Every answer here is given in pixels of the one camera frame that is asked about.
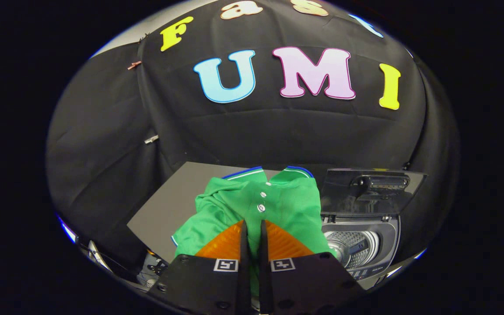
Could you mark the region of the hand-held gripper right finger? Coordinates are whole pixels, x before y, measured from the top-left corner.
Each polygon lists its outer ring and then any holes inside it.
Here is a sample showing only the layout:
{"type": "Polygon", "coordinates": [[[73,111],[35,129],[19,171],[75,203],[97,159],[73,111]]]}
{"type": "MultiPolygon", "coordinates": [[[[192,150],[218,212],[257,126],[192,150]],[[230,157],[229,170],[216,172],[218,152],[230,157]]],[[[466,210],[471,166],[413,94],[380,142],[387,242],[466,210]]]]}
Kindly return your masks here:
{"type": "Polygon", "coordinates": [[[259,248],[259,307],[267,315],[332,315],[366,290],[330,252],[273,259],[266,220],[259,248]]]}

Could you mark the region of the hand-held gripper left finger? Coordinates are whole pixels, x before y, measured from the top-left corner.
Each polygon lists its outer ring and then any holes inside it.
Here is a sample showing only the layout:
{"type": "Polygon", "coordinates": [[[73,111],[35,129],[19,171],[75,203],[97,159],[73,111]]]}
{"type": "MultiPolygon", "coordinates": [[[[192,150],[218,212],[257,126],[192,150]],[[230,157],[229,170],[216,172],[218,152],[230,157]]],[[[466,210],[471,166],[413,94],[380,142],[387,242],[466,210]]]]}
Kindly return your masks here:
{"type": "Polygon", "coordinates": [[[178,255],[147,297],[181,315],[251,315],[248,231],[241,224],[238,259],[178,255]]]}

